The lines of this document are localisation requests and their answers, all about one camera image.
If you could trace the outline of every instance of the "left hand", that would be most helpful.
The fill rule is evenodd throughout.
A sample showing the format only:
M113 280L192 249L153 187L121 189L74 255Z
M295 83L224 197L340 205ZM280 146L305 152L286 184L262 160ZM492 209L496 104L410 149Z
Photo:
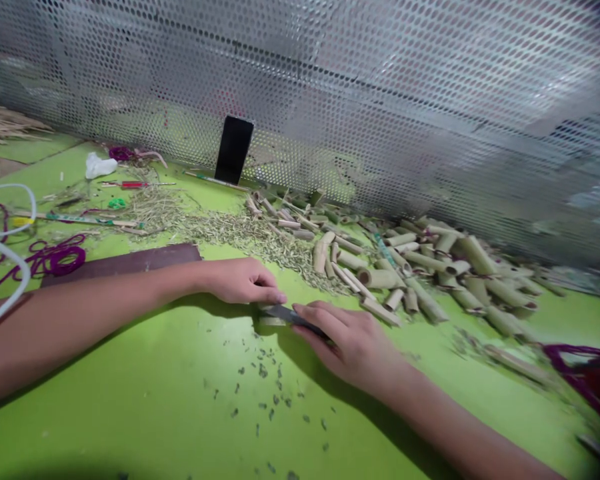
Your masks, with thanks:
M227 303L286 303L273 274L254 258L208 262L205 290Z

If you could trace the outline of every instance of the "smartphone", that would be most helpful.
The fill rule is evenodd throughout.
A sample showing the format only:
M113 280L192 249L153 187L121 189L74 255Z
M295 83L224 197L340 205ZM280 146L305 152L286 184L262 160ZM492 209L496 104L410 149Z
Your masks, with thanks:
M245 166L253 124L246 120L227 116L222 129L218 162L215 165L213 178L237 185Z

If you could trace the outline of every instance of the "white plastic bag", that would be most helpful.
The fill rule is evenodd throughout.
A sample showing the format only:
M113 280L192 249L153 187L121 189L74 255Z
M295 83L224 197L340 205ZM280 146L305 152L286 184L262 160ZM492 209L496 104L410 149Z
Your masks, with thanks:
M85 177L91 180L102 175L108 175L113 173L117 166L118 162L115 159L102 160L95 152L91 152L87 155L87 172Z

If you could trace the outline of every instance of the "small green object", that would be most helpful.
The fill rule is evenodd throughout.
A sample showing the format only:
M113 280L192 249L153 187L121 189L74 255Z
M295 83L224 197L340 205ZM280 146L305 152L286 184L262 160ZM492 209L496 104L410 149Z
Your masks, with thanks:
M109 202L109 208L114 210L125 208L126 206L127 204L123 199L113 199Z

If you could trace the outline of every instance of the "right hand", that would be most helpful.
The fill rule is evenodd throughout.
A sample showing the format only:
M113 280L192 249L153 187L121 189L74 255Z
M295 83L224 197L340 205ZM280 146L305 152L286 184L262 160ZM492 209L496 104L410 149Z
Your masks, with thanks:
M389 400L409 364L371 314L323 301L295 304L293 309L336 344L330 347L308 329L293 327L331 372L380 401Z

